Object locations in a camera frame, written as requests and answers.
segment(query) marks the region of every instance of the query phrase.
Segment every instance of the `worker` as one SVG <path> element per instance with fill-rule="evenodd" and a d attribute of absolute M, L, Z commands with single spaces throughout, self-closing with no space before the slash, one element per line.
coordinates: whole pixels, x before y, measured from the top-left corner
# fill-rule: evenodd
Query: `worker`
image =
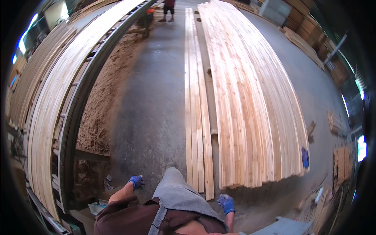
<path fill-rule="evenodd" d="M 164 2 L 165 5 L 163 6 L 163 19 L 159 20 L 158 22 L 166 22 L 166 15 L 168 11 L 170 11 L 171 13 L 171 19 L 169 20 L 169 22 L 173 22 L 175 0 L 165 0 Z"/>
<path fill-rule="evenodd" d="M 235 216 L 233 199 L 221 194 L 217 200 L 226 216 L 223 221 L 184 181 L 173 162 L 167 165 L 153 198 L 144 204 L 130 206 L 137 201 L 133 191 L 143 185 L 142 175 L 132 176 L 121 190 L 110 197 L 108 206 L 96 216 L 95 235 L 238 234 L 232 233 Z"/>

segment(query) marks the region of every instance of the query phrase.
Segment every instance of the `shoe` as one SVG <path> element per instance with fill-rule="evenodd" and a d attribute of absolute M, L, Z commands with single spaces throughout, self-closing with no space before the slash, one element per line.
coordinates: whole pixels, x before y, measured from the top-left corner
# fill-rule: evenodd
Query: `shoe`
<path fill-rule="evenodd" d="M 166 169 L 168 169 L 168 168 L 170 168 L 170 167 L 175 167 L 175 168 L 176 168 L 175 162 L 169 162 L 169 163 L 167 164 Z"/>

